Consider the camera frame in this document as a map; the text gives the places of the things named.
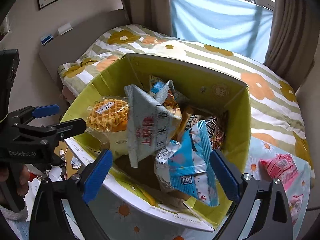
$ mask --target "waffle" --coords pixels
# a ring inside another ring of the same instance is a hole
[[[100,107],[108,102],[115,104],[102,114],[96,113]],[[93,107],[87,119],[87,127],[101,132],[109,132],[113,127],[117,127],[122,121],[128,119],[128,112],[129,106],[127,102],[112,98],[105,99]]]

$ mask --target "blue gripper pad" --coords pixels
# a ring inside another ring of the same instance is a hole
[[[94,169],[85,181],[84,194],[82,199],[88,203],[94,200],[100,190],[100,187],[106,178],[112,166],[112,153],[110,150],[104,150],[100,154],[106,152],[103,157],[95,164]]]
[[[34,118],[46,117],[46,116],[58,114],[59,110],[60,108],[58,105],[40,106],[40,107],[37,107],[35,110],[33,110],[32,116]]]
[[[239,185],[216,150],[213,150],[210,154],[210,165],[228,200],[239,202]]]

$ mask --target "blue curtain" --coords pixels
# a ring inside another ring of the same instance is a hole
[[[173,36],[264,63],[273,11],[243,0],[172,0]]]

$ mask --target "pink snack package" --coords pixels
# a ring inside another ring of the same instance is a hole
[[[272,179],[281,180],[285,191],[299,174],[290,154],[279,154],[272,159],[260,160],[260,163]]]
[[[289,207],[293,225],[297,222],[297,219],[299,217],[302,201],[303,194],[299,196],[292,196],[292,198],[289,200]]]

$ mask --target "plastic wrapper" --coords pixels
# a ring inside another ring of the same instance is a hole
[[[177,189],[211,207],[219,205],[211,151],[205,120],[201,120],[184,132],[181,143],[172,140],[157,152],[155,174],[161,188]]]
[[[158,93],[161,90],[161,88],[164,87],[165,84],[166,83],[161,78],[150,75],[149,76],[150,91],[148,94],[154,97],[155,94]],[[189,102],[189,99],[177,90],[175,90],[175,100],[179,106],[183,106]]]
[[[281,180],[285,191],[299,175],[297,166],[290,154],[278,154],[272,159],[260,160],[260,163],[272,179],[278,178]]]
[[[172,81],[154,96],[135,85],[124,87],[129,98],[130,112],[127,125],[130,164],[138,162],[164,147],[181,123],[181,111],[174,100]]]
[[[299,196],[292,196],[292,198],[289,200],[289,208],[290,208],[293,225],[297,222],[297,219],[299,217],[302,201],[303,201],[303,194]]]
[[[94,106],[87,109],[86,132],[102,143],[109,141],[110,133],[126,131],[129,114],[128,99],[117,96],[102,97]]]
[[[205,120],[212,149],[221,149],[224,138],[225,128],[228,121],[228,112],[224,112],[222,117],[213,115],[205,110],[188,106],[182,114],[182,122],[177,130],[174,139],[181,141],[185,131],[189,130],[200,120]]]

